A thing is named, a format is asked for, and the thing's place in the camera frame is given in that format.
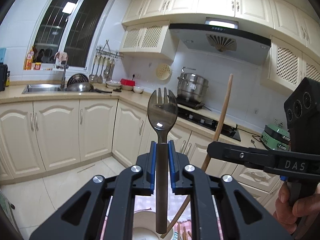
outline wooden stick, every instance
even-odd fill
[[[226,117],[226,113],[227,113],[227,109],[228,109],[228,104],[229,104],[229,99],[230,99],[230,93],[231,93],[231,87],[232,87],[232,79],[233,79],[233,74],[230,74],[229,76],[229,82],[228,82],[228,88],[227,88],[227,93],[226,96],[224,98],[224,102],[223,102],[223,106],[222,106],[222,111],[221,111],[221,115],[219,118],[219,122],[217,125],[217,129],[213,135],[213,139],[212,141],[216,142],[219,139],[221,130],[222,130],[222,126],[223,126],[223,122],[224,122],[224,118]],[[203,171],[206,171],[209,162],[210,162],[211,158],[210,156],[207,154],[204,162],[201,166],[201,169]],[[171,228],[173,228],[173,226],[175,225],[175,223],[178,221],[179,217],[182,215],[182,213],[184,212],[184,210],[186,209],[186,207],[188,206],[190,202],[190,196],[188,195],[186,197],[186,199],[184,200],[183,204],[181,205],[181,207],[179,208],[178,212],[176,213],[176,215],[174,216],[174,218],[172,219],[172,221],[170,222],[170,224],[167,227],[167,232],[161,235],[161,238],[165,238],[166,235],[170,232]]]

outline range hood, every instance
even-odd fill
[[[265,62],[271,47],[268,38],[221,26],[171,23],[169,30],[189,49],[222,54],[256,65]]]

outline human hand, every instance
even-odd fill
[[[304,217],[320,212],[320,190],[317,188],[316,194],[297,200],[293,207],[289,206],[290,197],[287,183],[282,184],[279,190],[279,196],[276,200],[276,211],[273,217],[292,234],[297,229],[296,220],[298,217]]]

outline sink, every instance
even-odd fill
[[[22,94],[55,92],[64,92],[64,89],[61,89],[59,84],[34,84],[27,85]]]

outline white tiled floor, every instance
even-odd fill
[[[43,179],[1,186],[1,191],[15,205],[13,215],[25,240],[57,208],[95,175],[112,177],[124,166],[109,157]]]

